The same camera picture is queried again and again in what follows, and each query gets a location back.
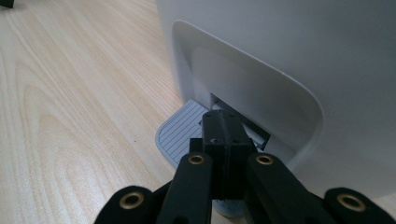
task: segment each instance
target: wood grain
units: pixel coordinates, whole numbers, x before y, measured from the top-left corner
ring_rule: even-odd
[[[93,223],[118,189],[168,182],[154,136],[180,106],[153,0],[0,8],[0,222]]]

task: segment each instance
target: black object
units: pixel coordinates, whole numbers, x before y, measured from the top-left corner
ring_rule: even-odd
[[[0,7],[14,7],[14,0],[0,0]]]
[[[396,223],[354,190],[309,193],[281,160],[257,153],[234,114],[209,111],[202,124],[172,182],[118,191],[95,223],[210,223],[212,199],[243,200],[248,223]]]

